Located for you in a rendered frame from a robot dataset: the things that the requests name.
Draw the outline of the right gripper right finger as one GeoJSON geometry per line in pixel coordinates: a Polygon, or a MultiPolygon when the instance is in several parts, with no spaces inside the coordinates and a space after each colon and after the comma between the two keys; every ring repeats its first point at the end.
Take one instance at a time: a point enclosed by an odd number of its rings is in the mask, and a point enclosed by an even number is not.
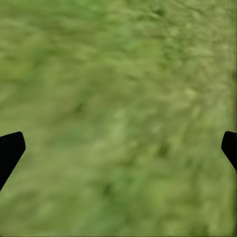
{"type": "Polygon", "coordinates": [[[225,131],[221,149],[237,171],[237,133],[225,131]]]}

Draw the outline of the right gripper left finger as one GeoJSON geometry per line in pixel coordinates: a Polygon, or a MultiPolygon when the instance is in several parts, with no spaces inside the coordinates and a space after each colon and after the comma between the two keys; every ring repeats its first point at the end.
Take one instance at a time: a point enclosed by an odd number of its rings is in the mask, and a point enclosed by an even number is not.
{"type": "Polygon", "coordinates": [[[26,144],[21,131],[0,137],[0,191],[25,150],[26,144]]]}

